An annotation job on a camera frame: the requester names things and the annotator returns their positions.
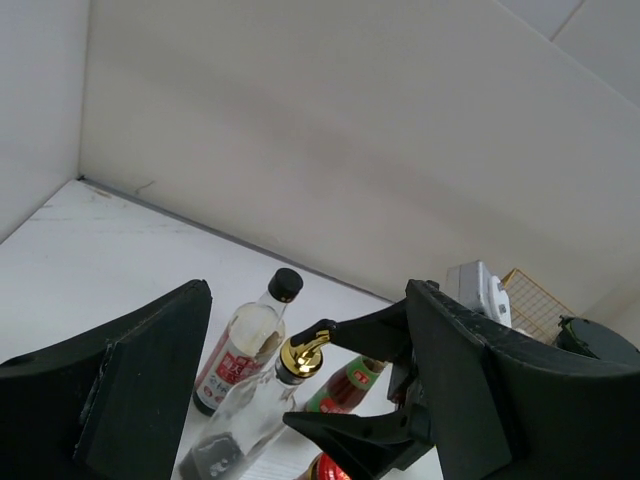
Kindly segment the glass oil bottle gold spout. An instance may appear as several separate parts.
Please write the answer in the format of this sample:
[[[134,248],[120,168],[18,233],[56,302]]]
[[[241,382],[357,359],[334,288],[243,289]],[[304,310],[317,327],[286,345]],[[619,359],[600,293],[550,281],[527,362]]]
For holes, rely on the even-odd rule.
[[[282,345],[269,369],[234,386],[198,440],[176,466],[174,479],[239,479],[284,431],[295,392],[323,365],[328,329],[299,333]]]

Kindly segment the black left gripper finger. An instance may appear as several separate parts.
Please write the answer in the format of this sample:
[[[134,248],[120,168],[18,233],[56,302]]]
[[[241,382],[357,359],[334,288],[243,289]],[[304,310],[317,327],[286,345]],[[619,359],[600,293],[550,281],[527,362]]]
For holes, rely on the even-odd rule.
[[[168,479],[212,306],[191,280],[1,365],[4,479]]]

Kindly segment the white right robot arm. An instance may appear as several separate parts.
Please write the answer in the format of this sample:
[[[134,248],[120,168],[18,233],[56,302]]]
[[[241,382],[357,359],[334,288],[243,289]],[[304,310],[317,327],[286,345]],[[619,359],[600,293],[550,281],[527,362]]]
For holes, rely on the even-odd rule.
[[[564,317],[544,344],[474,312],[432,281],[396,304],[294,336],[389,362],[392,413],[288,413],[284,423],[354,479],[404,470],[430,450],[447,479],[635,479],[639,351]]]

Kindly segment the red lid sauce jar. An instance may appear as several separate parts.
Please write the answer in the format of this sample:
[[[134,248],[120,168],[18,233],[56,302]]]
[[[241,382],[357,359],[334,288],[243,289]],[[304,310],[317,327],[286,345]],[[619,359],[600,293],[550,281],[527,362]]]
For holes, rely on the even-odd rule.
[[[351,480],[326,453],[316,456],[297,480]]]

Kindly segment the clear bottle black cap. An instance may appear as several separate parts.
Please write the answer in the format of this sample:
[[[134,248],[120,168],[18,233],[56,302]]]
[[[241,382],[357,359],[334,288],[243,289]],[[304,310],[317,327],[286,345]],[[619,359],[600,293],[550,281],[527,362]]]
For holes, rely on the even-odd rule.
[[[299,273],[280,268],[257,300],[239,306],[198,374],[192,398],[212,415],[233,386],[259,373],[284,341],[284,312],[304,285]]]

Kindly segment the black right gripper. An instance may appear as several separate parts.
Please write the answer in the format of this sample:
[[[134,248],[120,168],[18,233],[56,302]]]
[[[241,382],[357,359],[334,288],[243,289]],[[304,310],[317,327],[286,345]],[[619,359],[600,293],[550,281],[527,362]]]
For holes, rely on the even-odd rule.
[[[434,444],[447,479],[638,477],[636,366],[545,345],[423,281],[407,284],[406,300],[293,336],[294,347],[323,339],[394,361],[394,412],[283,416],[351,478],[406,470]]]

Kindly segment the tall sauce bottle yellow cap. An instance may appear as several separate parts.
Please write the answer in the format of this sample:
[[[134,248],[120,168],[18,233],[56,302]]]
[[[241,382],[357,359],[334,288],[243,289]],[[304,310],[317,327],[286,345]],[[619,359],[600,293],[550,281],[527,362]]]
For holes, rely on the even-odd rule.
[[[331,377],[307,400],[305,412],[349,414],[365,398],[386,367],[385,362],[359,355]]]

